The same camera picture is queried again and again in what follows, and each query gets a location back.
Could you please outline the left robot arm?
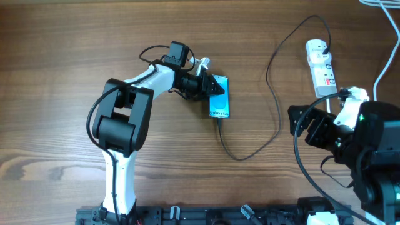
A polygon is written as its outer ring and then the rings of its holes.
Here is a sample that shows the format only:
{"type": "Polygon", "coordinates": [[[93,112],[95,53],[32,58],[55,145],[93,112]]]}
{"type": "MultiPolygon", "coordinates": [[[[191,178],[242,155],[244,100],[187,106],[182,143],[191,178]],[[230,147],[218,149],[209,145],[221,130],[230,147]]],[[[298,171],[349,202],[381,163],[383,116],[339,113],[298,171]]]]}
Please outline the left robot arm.
{"type": "Polygon", "coordinates": [[[154,100],[162,93],[178,93],[186,100],[223,100],[210,115],[229,114],[228,79],[208,73],[209,59],[188,58],[189,46],[173,41],[168,53],[148,61],[142,74],[124,81],[109,79],[86,121],[90,140],[106,160],[106,195],[97,210],[108,224],[133,224],[135,162],[148,135],[154,100]]]}

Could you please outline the turquoise screen smartphone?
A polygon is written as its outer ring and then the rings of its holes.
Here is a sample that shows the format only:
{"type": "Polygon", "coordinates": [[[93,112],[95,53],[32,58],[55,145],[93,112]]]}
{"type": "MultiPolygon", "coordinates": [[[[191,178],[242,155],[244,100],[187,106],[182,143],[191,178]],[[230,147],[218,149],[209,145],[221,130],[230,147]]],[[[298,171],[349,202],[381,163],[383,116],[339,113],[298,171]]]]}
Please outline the turquoise screen smartphone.
{"type": "Polygon", "coordinates": [[[224,89],[224,94],[209,98],[209,115],[214,118],[229,117],[229,79],[226,76],[214,75],[218,84],[224,89]]]}

